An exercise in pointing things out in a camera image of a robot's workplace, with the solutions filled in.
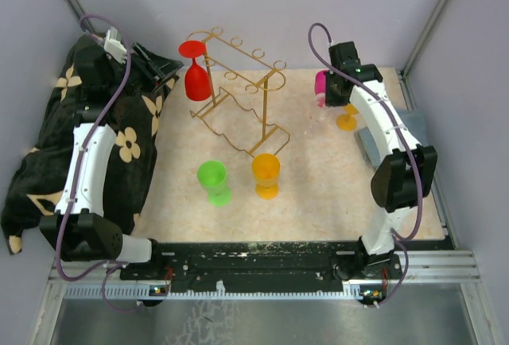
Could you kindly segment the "clear wine glass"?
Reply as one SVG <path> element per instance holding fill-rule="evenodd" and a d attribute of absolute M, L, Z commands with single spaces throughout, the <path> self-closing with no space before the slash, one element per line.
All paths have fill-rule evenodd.
<path fill-rule="evenodd" d="M 315 95 L 315 102 L 317 105 L 315 112 L 316 120 L 322 121 L 327 118 L 329 113 L 329 107 L 327 107 L 325 103 L 325 93 Z"/>

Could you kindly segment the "orange plastic wine glass back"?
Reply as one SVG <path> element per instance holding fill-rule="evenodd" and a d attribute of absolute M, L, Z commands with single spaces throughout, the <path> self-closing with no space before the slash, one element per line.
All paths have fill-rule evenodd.
<path fill-rule="evenodd" d="M 344 106 L 344 113 L 339 115 L 336 119 L 336 125 L 339 129 L 344 131 L 353 131 L 357 127 L 355 115 L 359 112 L 349 103 Z"/>

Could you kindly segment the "red plastic wine glass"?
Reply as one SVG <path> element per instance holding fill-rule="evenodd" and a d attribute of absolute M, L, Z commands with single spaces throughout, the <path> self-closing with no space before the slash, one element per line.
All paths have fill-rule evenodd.
<path fill-rule="evenodd" d="M 202 102 L 212 96 L 208 73 L 197 63 L 197 59 L 204 56 L 205 51 L 206 46 L 202 41 L 185 41 L 179 47 L 179 53 L 192 60 L 185 74 L 185 92 L 187 97 L 195 102 Z"/>

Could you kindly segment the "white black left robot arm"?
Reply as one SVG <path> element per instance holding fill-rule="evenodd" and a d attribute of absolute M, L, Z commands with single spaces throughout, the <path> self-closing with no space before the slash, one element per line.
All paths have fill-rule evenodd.
<path fill-rule="evenodd" d="M 154 240 L 126 235 L 103 215 L 104 182 L 116 139 L 110 111 L 130 84 L 132 68 L 140 72 L 134 86 L 148 81 L 158 91 L 182 66 L 179 60 L 156 55 L 138 43 L 113 41 L 77 52 L 75 68 L 82 86 L 76 96 L 72 159 L 56 210 L 40 223 L 41 233 L 54 246 L 57 263 L 137 263 L 138 271 L 150 279 L 164 273 L 165 259 L 157 254 Z"/>

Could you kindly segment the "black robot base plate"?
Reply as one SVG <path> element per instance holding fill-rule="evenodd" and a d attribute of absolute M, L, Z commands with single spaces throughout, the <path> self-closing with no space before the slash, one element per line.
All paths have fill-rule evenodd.
<path fill-rule="evenodd" d="M 123 281 L 161 281 L 166 292 L 212 291 L 221 281 L 233 293 L 339 292 L 349 281 L 364 286 L 362 300 L 383 300 L 390 282 L 402 276 L 394 252 L 375 276 L 338 277 L 336 267 L 352 257 L 357 242 L 160 243 L 148 264 L 127 266 Z"/>

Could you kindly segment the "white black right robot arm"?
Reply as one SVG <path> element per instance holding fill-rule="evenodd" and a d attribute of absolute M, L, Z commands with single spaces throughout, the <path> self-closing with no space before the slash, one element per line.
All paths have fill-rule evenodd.
<path fill-rule="evenodd" d="M 353 42 L 328 48 L 331 67 L 325 75 L 325 103 L 352 105 L 362 116 L 380 163 L 371 178 L 376 207 L 354 254 L 336 267 L 338 277 L 376 276 L 391 260 L 396 233 L 413 211 L 422 212 L 437 165 L 437 151 L 423 145 L 406 127 L 373 64 L 362 64 Z"/>

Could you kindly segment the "pink plastic wine glass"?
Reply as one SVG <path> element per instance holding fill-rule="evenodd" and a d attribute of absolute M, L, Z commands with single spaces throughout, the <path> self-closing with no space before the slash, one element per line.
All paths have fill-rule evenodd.
<path fill-rule="evenodd" d="M 327 71 L 319 71 L 315 75 L 314 93 L 315 95 L 322 95 L 326 92 L 326 74 Z"/>

